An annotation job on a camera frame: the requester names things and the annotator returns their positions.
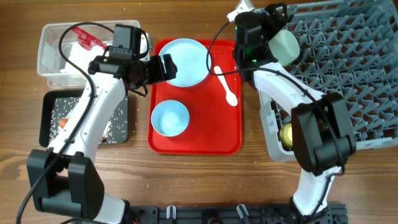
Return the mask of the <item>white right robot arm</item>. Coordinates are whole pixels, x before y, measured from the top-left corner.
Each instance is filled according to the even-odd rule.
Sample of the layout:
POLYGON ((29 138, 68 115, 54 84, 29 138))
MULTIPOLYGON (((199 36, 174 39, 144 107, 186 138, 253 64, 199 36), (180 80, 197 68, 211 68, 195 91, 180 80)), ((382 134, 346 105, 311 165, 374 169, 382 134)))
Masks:
POLYGON ((345 100, 339 93, 314 90, 285 70, 300 55, 296 37, 285 29, 292 20, 285 3, 256 11, 251 1, 240 1, 228 19, 235 24, 233 58, 241 78, 291 117, 291 148, 302 168, 290 199, 291 218, 312 222, 325 214, 332 182, 356 152, 345 100))

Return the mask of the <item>red snack wrapper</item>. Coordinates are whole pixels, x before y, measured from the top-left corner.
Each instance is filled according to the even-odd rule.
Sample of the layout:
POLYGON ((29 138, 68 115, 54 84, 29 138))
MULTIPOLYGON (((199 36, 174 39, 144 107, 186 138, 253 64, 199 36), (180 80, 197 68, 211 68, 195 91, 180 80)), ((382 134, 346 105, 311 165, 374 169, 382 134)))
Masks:
POLYGON ((72 32, 77 35, 77 41, 79 45, 85 50, 90 51, 95 46, 101 47, 103 50, 106 49, 106 44, 104 42, 87 33, 82 28, 74 27, 72 32))

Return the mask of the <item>white plastic spoon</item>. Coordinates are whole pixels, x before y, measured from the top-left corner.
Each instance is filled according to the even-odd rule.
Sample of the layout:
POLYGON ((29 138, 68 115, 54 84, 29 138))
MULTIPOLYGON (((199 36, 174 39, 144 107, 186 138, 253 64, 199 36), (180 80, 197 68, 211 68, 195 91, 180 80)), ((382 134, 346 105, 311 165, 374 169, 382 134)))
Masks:
POLYGON ((218 80, 220 81, 221 85, 223 86, 225 92, 226 92, 226 101, 229 105, 231 106, 237 106, 238 105, 238 99, 236 95, 229 89, 229 86, 227 84, 227 81, 225 77, 222 74, 222 70, 219 66, 214 67, 214 71, 217 74, 218 80))

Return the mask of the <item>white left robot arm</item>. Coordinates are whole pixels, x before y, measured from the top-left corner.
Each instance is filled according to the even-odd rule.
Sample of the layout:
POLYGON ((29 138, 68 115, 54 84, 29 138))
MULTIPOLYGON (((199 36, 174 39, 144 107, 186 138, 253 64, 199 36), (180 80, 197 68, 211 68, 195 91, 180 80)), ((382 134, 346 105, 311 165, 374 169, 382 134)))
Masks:
POLYGON ((175 78, 170 54, 149 61, 99 55, 63 131, 46 150, 34 149, 27 171, 35 209, 95 223, 139 223, 126 200, 105 194, 94 166, 104 129, 128 91, 175 78))

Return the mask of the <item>light blue plate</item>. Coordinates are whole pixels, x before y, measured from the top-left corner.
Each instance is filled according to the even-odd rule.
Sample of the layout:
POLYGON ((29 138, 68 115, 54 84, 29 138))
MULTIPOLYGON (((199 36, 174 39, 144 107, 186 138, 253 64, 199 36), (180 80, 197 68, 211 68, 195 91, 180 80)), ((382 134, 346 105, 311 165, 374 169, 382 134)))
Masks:
POLYGON ((193 39, 175 39, 161 48, 159 55, 170 54, 173 63, 177 66, 174 79, 167 83, 176 87, 191 87, 199 84, 208 75, 206 64, 211 65, 211 57, 206 55, 208 49, 199 41, 193 39))

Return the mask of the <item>orange carrot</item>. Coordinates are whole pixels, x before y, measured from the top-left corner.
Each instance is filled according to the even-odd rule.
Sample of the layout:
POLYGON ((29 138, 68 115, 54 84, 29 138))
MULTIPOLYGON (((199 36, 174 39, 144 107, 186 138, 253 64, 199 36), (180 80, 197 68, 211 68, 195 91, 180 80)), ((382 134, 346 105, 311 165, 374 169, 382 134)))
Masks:
POLYGON ((61 129, 63 129, 63 128, 66 126, 67 122, 68 122, 68 119, 67 119, 67 118, 61 119, 60 122, 59 122, 59 127, 60 127, 61 129))

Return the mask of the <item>yellow cup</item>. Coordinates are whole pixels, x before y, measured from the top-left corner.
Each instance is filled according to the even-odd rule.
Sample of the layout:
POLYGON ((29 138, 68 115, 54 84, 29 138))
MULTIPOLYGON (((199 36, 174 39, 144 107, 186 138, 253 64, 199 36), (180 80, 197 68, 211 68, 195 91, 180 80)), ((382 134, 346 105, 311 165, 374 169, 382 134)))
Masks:
POLYGON ((287 123, 281 127, 279 131, 279 140, 285 147, 293 146, 293 137, 292 137, 292 124, 287 123))

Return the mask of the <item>green bowl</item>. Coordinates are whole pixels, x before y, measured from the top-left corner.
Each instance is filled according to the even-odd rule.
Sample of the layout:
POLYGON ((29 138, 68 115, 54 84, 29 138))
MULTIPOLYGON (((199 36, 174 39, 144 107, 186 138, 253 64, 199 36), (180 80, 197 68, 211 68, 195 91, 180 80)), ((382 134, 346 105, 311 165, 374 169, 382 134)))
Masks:
POLYGON ((290 65, 300 55, 297 39, 289 30, 280 30, 269 41, 273 57, 283 66, 290 65))

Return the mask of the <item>white tissue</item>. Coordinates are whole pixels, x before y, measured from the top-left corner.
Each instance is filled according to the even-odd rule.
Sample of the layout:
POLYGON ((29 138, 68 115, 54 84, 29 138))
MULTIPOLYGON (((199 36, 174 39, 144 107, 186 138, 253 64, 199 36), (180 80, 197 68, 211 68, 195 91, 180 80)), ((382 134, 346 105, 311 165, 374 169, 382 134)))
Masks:
MULTIPOLYGON (((89 63, 93 61, 96 56, 102 55, 104 52, 104 49, 98 45, 92 47, 91 50, 86 50, 77 43, 70 44, 62 50, 66 58, 82 69, 85 73, 88 73, 89 63)), ((79 70, 68 62, 65 62, 65 65, 61 66, 60 73, 80 74, 79 70)))

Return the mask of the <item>white rice pile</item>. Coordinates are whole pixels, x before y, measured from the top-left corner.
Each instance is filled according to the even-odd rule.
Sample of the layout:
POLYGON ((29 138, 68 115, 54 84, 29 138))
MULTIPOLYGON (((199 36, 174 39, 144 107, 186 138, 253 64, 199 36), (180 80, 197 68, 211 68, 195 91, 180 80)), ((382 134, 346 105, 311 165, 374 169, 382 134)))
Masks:
MULTIPOLYGON (((49 139, 52 142, 61 130, 59 122, 68 119, 79 102, 79 97, 57 98, 50 114, 49 139)), ((125 96, 112 113, 103 132, 100 144, 120 144, 127 140, 128 132, 128 97, 125 96)))

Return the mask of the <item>light blue bowl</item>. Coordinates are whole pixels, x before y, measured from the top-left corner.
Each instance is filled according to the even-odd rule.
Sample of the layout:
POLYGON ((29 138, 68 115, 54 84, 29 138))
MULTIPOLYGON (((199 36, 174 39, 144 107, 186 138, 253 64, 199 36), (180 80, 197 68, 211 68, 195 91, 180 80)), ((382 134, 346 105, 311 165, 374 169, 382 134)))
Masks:
POLYGON ((161 136, 175 137, 187 129, 190 113, 183 103, 165 100, 155 106, 150 121, 154 130, 161 136))

